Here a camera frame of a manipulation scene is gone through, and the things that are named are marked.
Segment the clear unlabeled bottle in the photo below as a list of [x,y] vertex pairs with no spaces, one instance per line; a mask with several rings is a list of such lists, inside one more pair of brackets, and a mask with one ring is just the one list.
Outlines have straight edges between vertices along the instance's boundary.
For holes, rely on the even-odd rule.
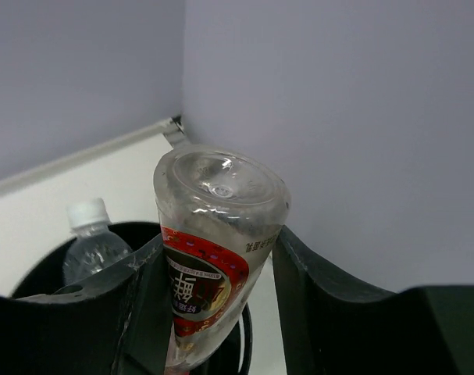
[[102,198],[78,202],[66,208],[74,243],[62,265],[65,285],[75,284],[133,253],[132,248],[109,229],[111,220]]

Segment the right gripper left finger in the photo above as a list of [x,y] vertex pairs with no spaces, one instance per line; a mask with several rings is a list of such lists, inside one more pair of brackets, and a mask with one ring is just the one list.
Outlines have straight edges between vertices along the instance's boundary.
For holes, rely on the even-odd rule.
[[171,323],[156,236],[50,295],[0,296],[0,374],[161,374]]

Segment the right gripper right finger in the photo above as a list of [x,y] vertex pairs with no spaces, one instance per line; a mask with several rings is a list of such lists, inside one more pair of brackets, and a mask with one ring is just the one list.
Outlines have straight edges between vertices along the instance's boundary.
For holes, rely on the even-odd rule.
[[474,285],[399,293],[358,279],[283,228],[273,251],[290,374],[474,374]]

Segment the black cylindrical bin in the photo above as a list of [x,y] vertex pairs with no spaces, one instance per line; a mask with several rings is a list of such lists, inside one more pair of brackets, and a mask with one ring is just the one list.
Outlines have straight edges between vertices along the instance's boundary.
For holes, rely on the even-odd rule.
[[[118,234],[133,250],[161,233],[160,225],[153,222],[115,223],[109,229]],[[34,294],[51,294],[64,286],[62,264],[72,239],[54,248],[15,287],[14,298]],[[251,367],[253,333],[251,313],[244,307],[238,323],[218,349],[190,374],[248,374]]]

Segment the aluminium table rail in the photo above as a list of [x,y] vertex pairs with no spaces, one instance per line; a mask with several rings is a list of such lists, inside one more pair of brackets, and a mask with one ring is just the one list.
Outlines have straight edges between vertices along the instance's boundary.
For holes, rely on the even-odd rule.
[[11,177],[0,180],[0,198],[15,191],[19,191],[41,180],[46,180],[52,176],[71,170],[79,165],[89,163],[92,160],[110,155],[113,152],[135,145],[148,138],[162,134],[170,145],[178,145],[187,140],[185,127],[182,123],[182,115],[160,120],[140,130],[116,137],[99,145],[95,145],[84,150],[74,152],[62,158],[23,171]]

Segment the red cap bottle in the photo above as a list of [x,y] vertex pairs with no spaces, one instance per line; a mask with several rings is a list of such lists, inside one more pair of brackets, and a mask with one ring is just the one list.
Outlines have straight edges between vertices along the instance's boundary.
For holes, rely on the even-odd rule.
[[173,311],[166,372],[185,374],[240,319],[291,197],[267,166],[207,145],[166,153],[153,184]]

